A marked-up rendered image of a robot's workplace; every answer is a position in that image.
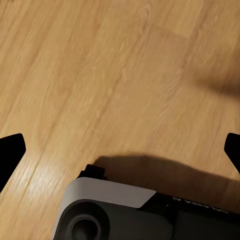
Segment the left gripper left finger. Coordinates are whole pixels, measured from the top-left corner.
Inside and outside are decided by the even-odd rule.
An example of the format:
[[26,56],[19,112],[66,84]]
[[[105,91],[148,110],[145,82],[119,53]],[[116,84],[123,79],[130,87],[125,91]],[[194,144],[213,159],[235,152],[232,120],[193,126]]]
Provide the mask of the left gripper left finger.
[[26,153],[21,133],[0,138],[0,193]]

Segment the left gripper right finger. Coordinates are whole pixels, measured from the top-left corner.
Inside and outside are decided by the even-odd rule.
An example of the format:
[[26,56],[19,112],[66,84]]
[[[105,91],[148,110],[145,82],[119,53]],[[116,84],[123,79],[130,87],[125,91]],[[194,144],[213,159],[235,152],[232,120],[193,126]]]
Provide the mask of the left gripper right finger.
[[235,165],[240,173],[240,135],[235,133],[229,133],[227,135],[224,151]]

